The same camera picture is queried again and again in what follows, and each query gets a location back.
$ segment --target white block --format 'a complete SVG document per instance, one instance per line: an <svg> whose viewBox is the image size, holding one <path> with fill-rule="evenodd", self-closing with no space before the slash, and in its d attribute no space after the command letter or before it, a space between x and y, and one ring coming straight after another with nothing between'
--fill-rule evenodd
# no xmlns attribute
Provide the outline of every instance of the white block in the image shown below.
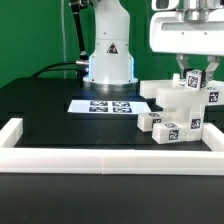
<svg viewBox="0 0 224 224"><path fill-rule="evenodd" d="M101 150L0 149L0 172L102 173Z"/></svg>
<svg viewBox="0 0 224 224"><path fill-rule="evenodd" d="M224 134L213 124L204 124L202 140L214 152L224 152Z"/></svg>
<svg viewBox="0 0 224 224"><path fill-rule="evenodd" d="M14 147L23 134L22 126L22 119L12 118L0 131L0 148Z"/></svg>
<svg viewBox="0 0 224 224"><path fill-rule="evenodd" d="M192 107L198 105L223 105L224 90L186 88L158 89L156 104L162 108Z"/></svg>
<svg viewBox="0 0 224 224"><path fill-rule="evenodd" d="M141 81L140 96L151 99L156 98L158 88L172 88L173 80L150 80Z"/></svg>
<svg viewBox="0 0 224 224"><path fill-rule="evenodd" d="M164 112L142 113L138 115L138 128L143 132L152 131L155 123L169 120L169 114Z"/></svg>
<svg viewBox="0 0 224 224"><path fill-rule="evenodd" d="M205 106L192 107L189 115L187 141L199 141L202 138Z"/></svg>
<svg viewBox="0 0 224 224"><path fill-rule="evenodd" d="M187 124L176 122L155 124L152 138L159 144L186 141Z"/></svg>

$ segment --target green wall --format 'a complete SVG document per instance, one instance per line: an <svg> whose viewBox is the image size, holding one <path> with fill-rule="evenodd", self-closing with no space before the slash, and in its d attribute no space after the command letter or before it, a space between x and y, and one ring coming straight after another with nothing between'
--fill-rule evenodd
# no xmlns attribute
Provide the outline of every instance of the green wall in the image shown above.
<svg viewBox="0 0 224 224"><path fill-rule="evenodd" d="M75 60L78 59L78 43L68 2L65 0L66 57ZM136 77L141 80L171 78L172 73L179 72L175 55L155 54L148 46L145 0L138 0L137 5L134 0L121 0L121 3L131 15L130 52L135 58ZM60 7L61 0L0 1L0 86L63 61ZM90 54L94 50L93 8L83 10L81 19ZM194 56L190 62L198 69L207 66L206 57ZM222 63L216 79L224 80L223 71Z"/></svg>

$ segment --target foam block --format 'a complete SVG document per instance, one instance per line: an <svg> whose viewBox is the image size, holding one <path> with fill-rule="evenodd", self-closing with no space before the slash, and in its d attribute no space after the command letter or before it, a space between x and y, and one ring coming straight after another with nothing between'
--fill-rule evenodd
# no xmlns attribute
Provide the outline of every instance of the foam block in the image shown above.
<svg viewBox="0 0 224 224"><path fill-rule="evenodd" d="M22 119L12 118L0 131L0 148L14 147L22 134Z"/></svg>
<svg viewBox="0 0 224 224"><path fill-rule="evenodd" d="M224 90L217 88L205 88L200 91L186 88L158 89L156 104L162 108L223 105Z"/></svg>
<svg viewBox="0 0 224 224"><path fill-rule="evenodd" d="M158 88L172 88L173 80L150 80L141 81L140 96L151 99L156 98Z"/></svg>
<svg viewBox="0 0 224 224"><path fill-rule="evenodd" d="M187 124L179 124L176 122L155 124L152 138L159 144L186 141Z"/></svg>
<svg viewBox="0 0 224 224"><path fill-rule="evenodd" d="M162 123L169 120L169 114L164 112L142 113L138 115L138 128L143 132L153 130L156 123Z"/></svg>
<svg viewBox="0 0 224 224"><path fill-rule="evenodd" d="M224 134L213 124L204 124L202 140L214 152L224 152Z"/></svg>

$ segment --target table surface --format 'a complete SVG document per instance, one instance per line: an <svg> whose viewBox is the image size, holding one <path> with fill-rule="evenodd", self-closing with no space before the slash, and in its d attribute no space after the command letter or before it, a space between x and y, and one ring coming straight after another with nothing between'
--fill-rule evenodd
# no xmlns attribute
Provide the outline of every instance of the table surface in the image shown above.
<svg viewBox="0 0 224 224"><path fill-rule="evenodd" d="M137 91L105 93L72 79L20 78L0 89L0 120L24 119L20 147L209 151L201 141L158 145L137 128L137 115L68 113L73 99L146 101Z"/></svg>
<svg viewBox="0 0 224 224"><path fill-rule="evenodd" d="M75 80L17 79L0 89L1 125L23 117L23 147L208 150L201 142L159 146L136 128L137 116L66 112L72 99L99 97L143 100L80 89ZM223 189L218 176L0 174L0 223L221 224Z"/></svg>

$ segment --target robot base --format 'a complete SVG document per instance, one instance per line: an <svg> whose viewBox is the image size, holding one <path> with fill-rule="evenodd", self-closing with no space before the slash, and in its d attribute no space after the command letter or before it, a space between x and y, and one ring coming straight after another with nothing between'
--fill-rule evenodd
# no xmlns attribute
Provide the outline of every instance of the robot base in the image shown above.
<svg viewBox="0 0 224 224"><path fill-rule="evenodd" d="M91 81L88 81L88 79L83 80L83 85L85 88L91 88L91 89L96 89L96 90L101 90L101 91L126 91L126 90L137 90L138 87L138 80L134 79L132 82L127 83L127 84L101 84L101 83L94 83Z"/></svg>

